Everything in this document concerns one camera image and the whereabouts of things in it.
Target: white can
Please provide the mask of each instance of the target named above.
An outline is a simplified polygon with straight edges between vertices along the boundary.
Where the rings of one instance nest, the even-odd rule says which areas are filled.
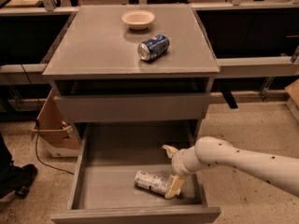
[[[149,174],[143,171],[137,171],[135,175],[135,185],[149,191],[165,195],[168,189],[169,179]]]

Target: person's foot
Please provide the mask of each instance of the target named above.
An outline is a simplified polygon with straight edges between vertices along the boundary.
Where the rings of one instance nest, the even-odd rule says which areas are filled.
[[[35,180],[37,169],[33,164],[21,167],[11,165],[7,178],[0,181],[0,199],[15,190],[15,194],[26,197],[29,187]]]

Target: concrete floor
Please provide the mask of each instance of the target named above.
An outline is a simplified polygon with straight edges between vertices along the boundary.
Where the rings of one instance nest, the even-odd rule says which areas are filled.
[[[51,214],[66,210],[73,176],[38,162],[33,122],[0,123],[0,130],[16,165],[33,163],[38,176],[25,200],[13,193],[0,200],[2,224],[50,224]],[[299,123],[285,102],[211,105],[201,136],[230,141],[235,147],[299,158]],[[74,172],[76,158],[52,158],[39,147],[42,161]],[[299,223],[299,199],[239,171],[217,167],[205,170],[203,181],[209,206],[219,206],[217,224]]]

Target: white robotic arm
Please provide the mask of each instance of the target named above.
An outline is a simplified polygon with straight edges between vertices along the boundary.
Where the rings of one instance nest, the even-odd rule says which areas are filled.
[[[163,148],[175,173],[171,175],[166,198],[172,198],[180,189],[184,176],[217,165],[238,169],[299,197],[299,159],[235,148],[213,137],[200,138],[188,149]]]

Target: white bowl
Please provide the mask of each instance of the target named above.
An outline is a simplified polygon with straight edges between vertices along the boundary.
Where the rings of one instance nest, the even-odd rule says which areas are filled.
[[[155,15],[146,10],[132,10],[122,14],[121,19],[128,24],[131,29],[143,30],[149,27],[155,19]]]

